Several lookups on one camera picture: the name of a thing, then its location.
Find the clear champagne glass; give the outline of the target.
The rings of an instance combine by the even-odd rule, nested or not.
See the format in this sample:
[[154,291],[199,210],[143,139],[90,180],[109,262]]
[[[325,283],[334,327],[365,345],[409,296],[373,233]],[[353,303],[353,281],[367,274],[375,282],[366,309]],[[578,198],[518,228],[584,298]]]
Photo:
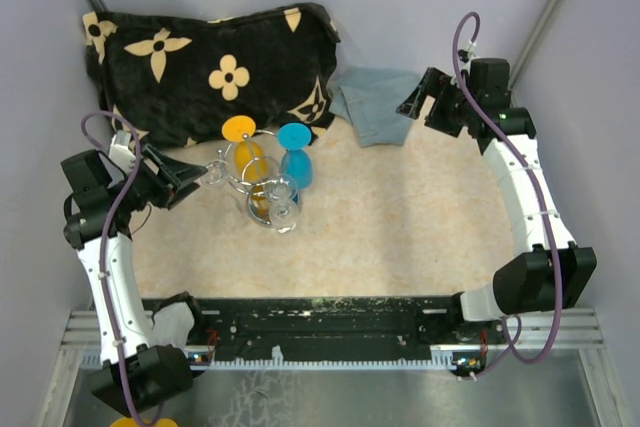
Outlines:
[[232,186],[231,169],[224,159],[214,159],[205,165],[206,172],[198,180],[202,187],[224,189]]

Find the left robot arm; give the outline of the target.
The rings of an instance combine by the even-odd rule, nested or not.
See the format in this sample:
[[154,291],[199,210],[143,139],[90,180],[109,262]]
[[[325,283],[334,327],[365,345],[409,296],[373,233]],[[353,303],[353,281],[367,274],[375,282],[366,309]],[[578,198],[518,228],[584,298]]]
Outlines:
[[133,267],[133,212],[151,205],[170,210],[198,189],[203,166],[184,163],[151,145],[119,182],[98,150],[64,160],[71,187],[64,204],[64,237],[76,251],[90,283],[101,341],[91,393],[132,417],[188,391],[194,374],[186,343],[201,341],[208,320],[187,292],[162,301],[147,315]]

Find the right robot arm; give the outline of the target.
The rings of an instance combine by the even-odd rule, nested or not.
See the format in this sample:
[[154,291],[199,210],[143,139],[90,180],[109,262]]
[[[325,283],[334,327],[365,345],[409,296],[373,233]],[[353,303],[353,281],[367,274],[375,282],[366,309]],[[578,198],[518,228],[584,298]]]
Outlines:
[[597,265],[594,250],[576,243],[555,208],[532,117],[510,104],[509,72],[504,59],[475,59],[462,90],[453,77],[430,67],[396,110],[415,119],[432,98],[426,126],[452,137],[468,131],[494,173],[511,224],[513,260],[486,286],[453,297],[446,327],[461,343],[481,332],[482,321],[574,307]]

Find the orange wine glass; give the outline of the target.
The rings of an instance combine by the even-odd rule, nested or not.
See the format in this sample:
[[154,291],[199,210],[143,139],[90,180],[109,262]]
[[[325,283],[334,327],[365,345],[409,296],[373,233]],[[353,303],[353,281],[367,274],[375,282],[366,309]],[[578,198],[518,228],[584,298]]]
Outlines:
[[255,132],[255,121],[246,115],[233,116],[222,126],[223,137],[235,144],[233,165],[236,178],[251,184],[266,180],[270,168],[269,162],[263,159],[262,147],[251,141]]

